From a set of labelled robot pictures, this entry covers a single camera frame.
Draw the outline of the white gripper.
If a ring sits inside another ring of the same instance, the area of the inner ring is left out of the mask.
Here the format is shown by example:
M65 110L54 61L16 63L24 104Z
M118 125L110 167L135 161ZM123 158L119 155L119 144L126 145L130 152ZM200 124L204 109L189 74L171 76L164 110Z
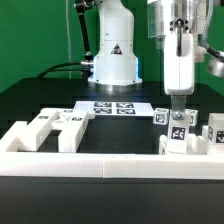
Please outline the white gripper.
M168 34L164 43L164 89L171 96L171 116L185 118L185 96L194 91L194 40L192 34L183 34L181 55L177 55L177 35Z

